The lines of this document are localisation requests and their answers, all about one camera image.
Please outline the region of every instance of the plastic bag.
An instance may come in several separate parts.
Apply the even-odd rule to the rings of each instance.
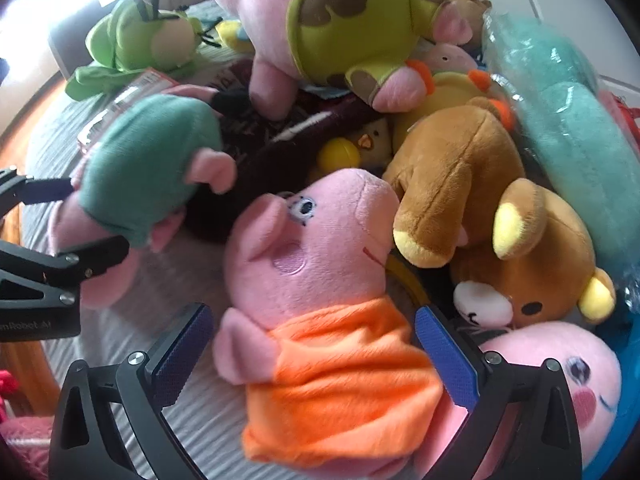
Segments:
[[[538,20],[486,14],[483,45],[520,121],[521,146],[586,224],[598,266],[640,311],[640,158],[612,94],[584,54]]]

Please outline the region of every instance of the plush toy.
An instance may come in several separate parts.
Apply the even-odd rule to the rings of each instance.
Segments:
[[[254,54],[255,49],[239,20],[224,20],[216,25],[220,41],[240,54]]]
[[[471,26],[472,37],[464,49],[472,53],[477,53],[482,48],[482,28],[484,27],[483,16],[487,10],[492,8],[489,0],[448,0],[455,2],[460,10],[460,15],[465,18]]]
[[[458,248],[450,271],[457,310],[486,328],[564,319],[575,305],[587,322],[598,323],[616,303],[580,217],[524,178],[502,194],[493,240]]]
[[[547,358],[561,365],[571,393],[580,432],[582,467],[594,458],[616,418],[622,375],[616,355],[596,336],[560,321],[540,323],[497,337],[481,346],[500,353],[508,362],[540,366]],[[498,433],[474,480],[484,480],[500,463],[505,443],[511,438],[517,405],[505,412]],[[467,415],[446,394],[442,397],[414,467],[422,478],[455,437]]]
[[[233,307],[213,351],[218,373],[247,385],[249,460],[389,478],[422,442],[442,383],[385,295],[397,208],[385,182],[347,169],[238,218],[224,267]]]
[[[524,179],[498,117],[491,101],[474,98],[409,132],[383,175],[401,199],[398,250],[417,267],[451,262],[456,307],[470,322],[525,326],[562,319],[576,304],[589,322],[603,321],[615,293],[587,229],[560,197]]]
[[[126,292],[142,249],[169,243],[197,183],[216,193],[231,188],[236,164],[221,149],[218,118],[199,99],[157,94],[114,121],[81,163],[76,192],[49,218],[54,253],[114,235],[130,243],[121,264],[82,283],[82,306],[108,306]]]
[[[335,137],[326,143],[318,153],[310,181],[345,168],[362,168],[382,175],[392,157],[388,119],[379,119],[345,137]]]
[[[201,42],[219,46],[196,18],[158,10],[158,0],[120,0],[86,37],[96,64],[77,68],[66,83],[76,101],[109,92],[133,81],[147,68],[179,78],[194,71]]]
[[[478,63],[465,50],[459,46],[438,43],[433,45],[418,60],[423,61],[431,70],[431,73],[438,72],[460,72],[468,73],[470,70],[478,68]]]
[[[619,285],[640,261],[640,162],[599,100],[596,72],[539,20],[489,14],[485,37],[485,61],[503,76],[527,147]]]
[[[491,239],[508,185],[524,177],[510,134],[486,98],[420,120],[383,176],[401,199],[394,238],[417,267],[447,264],[456,247]]]
[[[422,103],[404,114],[395,114],[393,123],[393,149],[397,153],[412,126],[438,110],[466,104],[473,97],[487,96],[491,88],[491,76],[482,70],[471,69],[468,73],[441,72],[433,76],[433,92]],[[510,126],[508,108],[501,107],[501,120]]]
[[[408,111],[426,90],[405,65],[420,37],[466,43],[448,0],[216,0],[238,16],[256,54],[250,92],[271,120],[286,117],[298,80],[350,88],[380,112]]]

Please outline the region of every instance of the pig plush with green spotted outfit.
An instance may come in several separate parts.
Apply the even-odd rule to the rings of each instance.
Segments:
[[[426,95],[405,62],[420,37],[464,44],[468,22],[448,0],[216,0],[255,47],[250,94],[271,120],[286,117],[298,82],[349,88],[380,112],[406,112]]]

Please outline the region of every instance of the pink round plush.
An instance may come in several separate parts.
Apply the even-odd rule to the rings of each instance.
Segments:
[[[433,73],[460,72],[466,74],[469,70],[478,68],[476,60],[465,50],[449,43],[436,44],[427,52],[423,61]]]
[[[549,357],[560,362],[578,420],[582,467],[589,465],[613,425],[620,400],[622,374],[613,351],[591,332],[562,321],[509,332],[483,344],[481,349],[496,351],[513,364],[540,366]],[[466,409],[455,406],[449,396],[442,397],[429,433],[415,454],[420,478],[444,452],[466,414]],[[474,480],[487,478],[493,472],[516,414],[517,406],[509,406]]]

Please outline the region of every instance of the brown bear plush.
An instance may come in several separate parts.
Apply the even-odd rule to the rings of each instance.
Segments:
[[[613,283],[595,266],[580,217],[558,195],[525,178],[502,194],[493,240],[459,248],[450,271],[457,310],[486,328],[563,319],[576,305],[595,324],[615,305]]]
[[[584,224],[524,178],[499,117],[477,97],[411,129],[383,176],[401,200],[398,250],[422,268],[453,258],[456,306],[471,322],[520,327],[562,319],[576,304],[590,322],[604,320],[613,286],[595,267]]]
[[[518,150],[486,98],[444,108],[409,131],[383,179],[401,199],[394,238],[416,267],[450,262],[490,239],[500,197],[524,177]]]

